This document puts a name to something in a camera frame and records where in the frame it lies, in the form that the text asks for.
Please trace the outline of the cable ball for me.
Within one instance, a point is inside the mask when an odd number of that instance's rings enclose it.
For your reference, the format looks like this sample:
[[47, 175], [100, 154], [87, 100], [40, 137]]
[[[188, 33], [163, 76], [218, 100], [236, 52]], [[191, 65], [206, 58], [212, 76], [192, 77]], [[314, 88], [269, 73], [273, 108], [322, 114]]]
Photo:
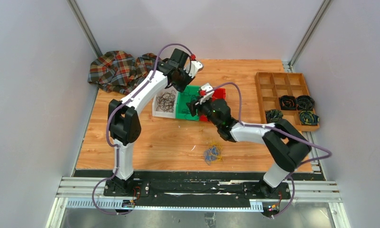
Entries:
[[207, 165], [222, 160], [223, 146], [218, 142], [210, 142], [208, 148], [204, 151], [203, 157]]

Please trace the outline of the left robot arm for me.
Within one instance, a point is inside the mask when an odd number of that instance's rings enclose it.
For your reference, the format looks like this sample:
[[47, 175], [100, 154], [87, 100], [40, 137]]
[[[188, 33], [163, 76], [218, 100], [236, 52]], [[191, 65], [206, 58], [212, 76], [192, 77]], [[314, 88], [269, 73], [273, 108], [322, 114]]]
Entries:
[[195, 78], [193, 67], [185, 67], [194, 59], [178, 48], [171, 57], [156, 58], [154, 68], [137, 88], [121, 100], [111, 100], [108, 108], [107, 142], [114, 148], [113, 175], [107, 180], [109, 188], [122, 196], [134, 190], [133, 147], [141, 133], [139, 116], [144, 107], [160, 91], [169, 86], [182, 92]]

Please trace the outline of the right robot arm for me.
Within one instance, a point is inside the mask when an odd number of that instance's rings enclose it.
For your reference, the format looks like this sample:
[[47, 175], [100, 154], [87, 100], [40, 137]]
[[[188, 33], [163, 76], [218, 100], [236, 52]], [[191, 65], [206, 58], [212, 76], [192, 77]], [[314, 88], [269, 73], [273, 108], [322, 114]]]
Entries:
[[232, 117], [231, 109], [223, 99], [191, 101], [186, 105], [192, 116], [204, 115], [225, 141], [253, 142], [267, 147], [274, 163], [258, 184], [250, 189], [253, 194], [266, 199], [285, 192], [283, 180], [311, 151], [305, 137], [286, 119], [269, 124], [241, 123]]

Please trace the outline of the red plastic bin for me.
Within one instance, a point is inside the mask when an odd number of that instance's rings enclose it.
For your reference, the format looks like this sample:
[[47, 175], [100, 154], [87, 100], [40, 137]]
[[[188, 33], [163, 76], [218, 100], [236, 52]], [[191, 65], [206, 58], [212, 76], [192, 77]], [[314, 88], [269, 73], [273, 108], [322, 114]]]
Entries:
[[[215, 101], [217, 99], [223, 99], [223, 100], [226, 99], [226, 90], [224, 88], [218, 88], [217, 90], [214, 91], [213, 96], [212, 96], [212, 101]], [[205, 115], [200, 115], [199, 121], [208, 122], [208, 119], [206, 118]]]

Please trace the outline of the green plastic bin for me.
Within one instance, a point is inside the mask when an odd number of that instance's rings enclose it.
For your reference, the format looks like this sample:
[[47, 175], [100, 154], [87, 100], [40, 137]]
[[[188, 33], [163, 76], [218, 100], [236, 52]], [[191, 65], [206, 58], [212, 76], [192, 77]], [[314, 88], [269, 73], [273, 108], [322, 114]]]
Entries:
[[199, 89], [200, 86], [188, 85], [183, 92], [177, 94], [176, 119], [199, 121], [197, 115], [194, 117], [191, 116], [189, 109], [186, 106], [186, 103], [197, 100]]

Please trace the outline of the white plastic bin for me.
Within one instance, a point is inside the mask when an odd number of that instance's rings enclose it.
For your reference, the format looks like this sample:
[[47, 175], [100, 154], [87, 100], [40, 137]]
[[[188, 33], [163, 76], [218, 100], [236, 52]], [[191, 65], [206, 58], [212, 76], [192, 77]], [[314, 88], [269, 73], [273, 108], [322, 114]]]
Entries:
[[152, 116], [175, 119], [177, 94], [173, 87], [159, 91], [152, 101]]

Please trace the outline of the plaid flannel shirt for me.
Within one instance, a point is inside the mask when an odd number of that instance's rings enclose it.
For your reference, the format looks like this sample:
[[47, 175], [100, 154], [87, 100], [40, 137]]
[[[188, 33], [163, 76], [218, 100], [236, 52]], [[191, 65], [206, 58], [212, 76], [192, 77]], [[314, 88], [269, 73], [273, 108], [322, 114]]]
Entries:
[[88, 83], [99, 89], [123, 95], [131, 93], [152, 70], [156, 55], [135, 58], [124, 51], [109, 51], [90, 64]]

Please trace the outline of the wooden compartment tray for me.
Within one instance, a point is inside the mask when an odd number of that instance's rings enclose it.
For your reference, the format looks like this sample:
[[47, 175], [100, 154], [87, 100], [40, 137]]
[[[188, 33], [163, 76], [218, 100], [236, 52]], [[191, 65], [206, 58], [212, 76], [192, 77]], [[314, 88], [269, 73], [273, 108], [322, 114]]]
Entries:
[[319, 129], [315, 100], [302, 73], [258, 72], [255, 81], [262, 123], [273, 122], [281, 113], [299, 131]]

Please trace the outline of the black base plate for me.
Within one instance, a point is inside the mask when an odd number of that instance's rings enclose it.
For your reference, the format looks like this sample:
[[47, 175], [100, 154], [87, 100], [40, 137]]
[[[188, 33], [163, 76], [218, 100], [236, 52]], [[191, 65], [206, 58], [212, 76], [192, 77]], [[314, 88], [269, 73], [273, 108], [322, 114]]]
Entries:
[[250, 200], [281, 203], [292, 200], [292, 184], [285, 184], [285, 192], [266, 199], [251, 192], [263, 178], [262, 172], [207, 172], [207, 171], [135, 171], [134, 188], [128, 195], [109, 188], [109, 170], [77, 170], [74, 177], [104, 178], [98, 196], [125, 197], [125, 205], [157, 207], [242, 208]]

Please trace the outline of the left aluminium corner post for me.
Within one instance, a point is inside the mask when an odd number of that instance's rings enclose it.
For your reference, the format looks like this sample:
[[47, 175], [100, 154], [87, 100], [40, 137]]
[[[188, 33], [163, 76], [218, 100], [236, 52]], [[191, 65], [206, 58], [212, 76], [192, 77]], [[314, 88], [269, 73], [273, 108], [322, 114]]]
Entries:
[[82, 13], [79, 4], [76, 0], [67, 0], [67, 3], [69, 4], [70, 9], [72, 10], [73, 14], [75, 15], [77, 22], [79, 23], [81, 29], [83, 30], [91, 48], [93, 49], [95, 55], [97, 57], [100, 57], [103, 55], [90, 27], [87, 23], [84, 14]]

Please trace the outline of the aluminium corner post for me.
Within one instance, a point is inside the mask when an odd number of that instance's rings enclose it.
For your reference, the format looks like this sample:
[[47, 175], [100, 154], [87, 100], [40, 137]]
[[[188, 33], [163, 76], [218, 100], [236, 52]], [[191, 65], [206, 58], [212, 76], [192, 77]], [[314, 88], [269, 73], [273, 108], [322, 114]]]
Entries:
[[324, 17], [325, 13], [327, 12], [328, 8], [330, 7], [332, 0], [323, 0], [321, 2], [320, 7], [318, 8], [316, 14], [314, 15], [312, 21], [310, 22], [306, 32], [304, 33], [301, 41], [299, 42], [297, 48], [294, 51], [294, 54], [292, 55], [291, 59], [287, 62], [287, 66], [291, 72], [293, 72], [293, 68], [300, 58], [301, 54], [303, 53], [306, 45], [308, 44], [311, 36], [317, 29], [320, 21]]
[[95, 55], [97, 57], [100, 57], [103, 55], [90, 27], [87, 23], [84, 14], [82, 13], [79, 4], [76, 0], [67, 0], [67, 3], [69, 4], [70, 9], [72, 10], [73, 14], [75, 15], [77, 22], [79, 23], [81, 29], [83, 30], [91, 48], [93, 49]]

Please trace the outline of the aluminium frame rail front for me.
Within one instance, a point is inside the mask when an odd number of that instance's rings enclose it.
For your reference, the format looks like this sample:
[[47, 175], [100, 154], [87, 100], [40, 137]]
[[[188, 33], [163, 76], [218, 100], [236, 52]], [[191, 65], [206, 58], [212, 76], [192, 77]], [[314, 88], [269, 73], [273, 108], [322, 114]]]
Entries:
[[276, 197], [264, 199], [248, 189], [248, 180], [202, 181], [206, 193], [180, 193], [157, 190], [156, 183], [140, 184], [139, 198], [104, 195], [108, 189], [105, 179], [95, 177], [63, 177], [46, 226], [59, 228], [67, 208], [96, 209], [102, 214], [116, 216], [124, 210], [134, 211], [205, 211], [262, 213], [277, 209], [287, 212], [298, 203], [325, 203], [329, 219], [337, 228], [348, 228], [350, 222], [337, 184], [333, 181], [286, 181], [285, 190]]

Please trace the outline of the right aluminium corner post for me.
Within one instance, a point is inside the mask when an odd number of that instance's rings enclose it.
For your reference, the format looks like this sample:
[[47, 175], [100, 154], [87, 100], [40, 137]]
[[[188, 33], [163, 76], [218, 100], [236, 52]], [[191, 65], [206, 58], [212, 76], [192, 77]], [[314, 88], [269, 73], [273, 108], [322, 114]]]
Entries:
[[308, 44], [311, 36], [317, 29], [320, 21], [324, 17], [325, 13], [327, 12], [328, 8], [330, 7], [332, 0], [323, 0], [321, 2], [320, 7], [318, 8], [316, 14], [314, 15], [312, 21], [310, 22], [306, 32], [304, 33], [301, 41], [299, 42], [297, 48], [294, 51], [294, 54], [292, 55], [291, 59], [287, 62], [287, 66], [291, 72], [293, 72], [293, 68], [300, 58], [301, 54], [303, 53], [306, 45]]

